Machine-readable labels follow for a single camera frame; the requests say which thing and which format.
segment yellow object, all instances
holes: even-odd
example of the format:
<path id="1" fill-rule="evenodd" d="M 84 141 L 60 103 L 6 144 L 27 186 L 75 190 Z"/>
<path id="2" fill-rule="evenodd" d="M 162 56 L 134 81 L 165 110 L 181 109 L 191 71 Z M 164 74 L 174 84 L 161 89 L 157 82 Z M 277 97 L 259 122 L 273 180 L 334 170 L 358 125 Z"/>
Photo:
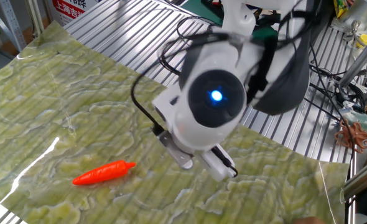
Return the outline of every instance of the yellow object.
<path id="1" fill-rule="evenodd" d="M 360 40 L 367 45 L 367 34 L 362 34 L 360 36 Z M 361 44 L 359 44 L 359 42 L 356 42 L 356 46 L 359 48 L 362 48 L 363 46 Z"/>
<path id="2" fill-rule="evenodd" d="M 335 14 L 339 18 L 345 11 L 348 10 L 346 0 L 333 0 Z"/>

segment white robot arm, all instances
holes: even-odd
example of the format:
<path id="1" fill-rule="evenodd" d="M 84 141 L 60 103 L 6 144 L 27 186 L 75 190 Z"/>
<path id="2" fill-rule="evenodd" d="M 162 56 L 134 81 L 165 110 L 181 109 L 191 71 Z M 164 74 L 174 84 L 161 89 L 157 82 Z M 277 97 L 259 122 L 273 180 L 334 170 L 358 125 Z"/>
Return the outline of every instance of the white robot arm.
<path id="1" fill-rule="evenodd" d="M 297 51 L 307 52 L 309 40 L 279 49 L 273 39 L 264 45 L 250 42 L 256 22 L 245 4 L 278 9 L 283 18 L 293 9 L 306 11 L 309 1 L 222 0 L 221 30 L 232 36 L 230 41 L 189 50 L 179 82 L 153 101 L 168 129 L 158 138 L 181 168 L 191 168 L 194 156 L 216 181 L 236 176 L 232 158 L 219 143 L 238 125 L 245 107 L 278 114 L 301 102 L 309 83 L 308 63 L 292 69 Z M 279 29 L 279 38 L 295 36 L 303 26 L 304 19 L 291 19 Z M 282 91 L 291 91 L 290 101 Z"/>

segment green mat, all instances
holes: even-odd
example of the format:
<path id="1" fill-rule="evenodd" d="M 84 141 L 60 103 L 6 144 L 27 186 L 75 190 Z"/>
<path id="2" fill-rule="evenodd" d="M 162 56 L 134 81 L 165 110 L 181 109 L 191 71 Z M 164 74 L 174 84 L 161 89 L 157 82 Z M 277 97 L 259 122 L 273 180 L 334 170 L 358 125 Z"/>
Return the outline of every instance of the green mat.
<path id="1" fill-rule="evenodd" d="M 202 4 L 201 0 L 189 0 L 182 8 L 204 18 L 207 18 L 217 24 L 222 24 L 222 19 L 209 10 L 205 5 Z"/>

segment green patterned mat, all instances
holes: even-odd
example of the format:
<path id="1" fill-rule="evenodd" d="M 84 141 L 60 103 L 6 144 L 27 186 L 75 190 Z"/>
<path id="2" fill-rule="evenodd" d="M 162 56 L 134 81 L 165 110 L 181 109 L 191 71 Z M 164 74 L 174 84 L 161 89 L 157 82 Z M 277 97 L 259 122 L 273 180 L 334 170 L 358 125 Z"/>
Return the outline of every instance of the green patterned mat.
<path id="1" fill-rule="evenodd" d="M 0 70 L 0 202 L 27 223 L 344 222 L 347 164 L 304 158 L 242 126 L 221 144 L 239 176 L 217 183 L 197 161 L 179 169 L 131 102 L 136 77 L 56 22 Z M 146 78 L 137 89 L 158 117 L 151 100 L 164 87 Z M 120 159 L 137 166 L 72 185 Z"/>

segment metal pole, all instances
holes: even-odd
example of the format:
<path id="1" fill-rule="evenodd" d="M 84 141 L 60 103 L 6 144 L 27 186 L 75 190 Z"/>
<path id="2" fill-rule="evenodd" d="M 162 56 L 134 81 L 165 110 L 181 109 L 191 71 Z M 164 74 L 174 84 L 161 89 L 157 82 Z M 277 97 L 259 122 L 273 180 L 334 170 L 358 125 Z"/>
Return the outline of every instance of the metal pole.
<path id="1" fill-rule="evenodd" d="M 345 183 L 344 198 L 348 200 L 367 188 L 367 166 Z"/>
<path id="2" fill-rule="evenodd" d="M 358 58 L 353 62 L 348 71 L 344 74 L 343 78 L 338 82 L 341 87 L 346 88 L 351 81 L 356 77 L 359 71 L 367 63 L 367 46 L 359 54 Z"/>

